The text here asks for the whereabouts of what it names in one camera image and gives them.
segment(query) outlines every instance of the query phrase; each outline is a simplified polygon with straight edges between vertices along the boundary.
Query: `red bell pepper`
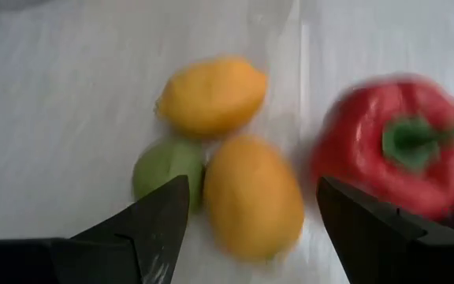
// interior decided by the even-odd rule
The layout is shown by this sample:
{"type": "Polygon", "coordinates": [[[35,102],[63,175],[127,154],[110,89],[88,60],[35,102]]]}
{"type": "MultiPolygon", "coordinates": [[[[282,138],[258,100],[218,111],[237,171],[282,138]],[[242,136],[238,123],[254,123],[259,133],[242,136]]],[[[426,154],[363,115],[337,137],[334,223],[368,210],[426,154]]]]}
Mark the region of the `red bell pepper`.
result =
{"type": "Polygon", "coordinates": [[[331,176],[414,214],[454,208],[454,98],[423,77],[375,79],[338,101],[311,153],[331,176]]]}

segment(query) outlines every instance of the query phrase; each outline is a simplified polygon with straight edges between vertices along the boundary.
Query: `yellow fruit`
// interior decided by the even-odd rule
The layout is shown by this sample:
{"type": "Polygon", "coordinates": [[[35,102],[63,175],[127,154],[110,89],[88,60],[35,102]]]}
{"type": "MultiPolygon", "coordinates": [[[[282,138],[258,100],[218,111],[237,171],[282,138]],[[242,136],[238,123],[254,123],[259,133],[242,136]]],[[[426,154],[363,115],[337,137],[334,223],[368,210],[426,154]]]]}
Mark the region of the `yellow fruit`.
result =
{"type": "Polygon", "coordinates": [[[268,260],[299,238],[299,185],[277,149],[259,138],[237,136],[220,147],[207,167],[204,201],[218,243],[239,260],[268,260]]]}
{"type": "Polygon", "coordinates": [[[225,56],[174,74],[157,102],[157,111],[184,134],[211,138],[248,123],[265,94],[263,73],[243,58],[225,56]]]}

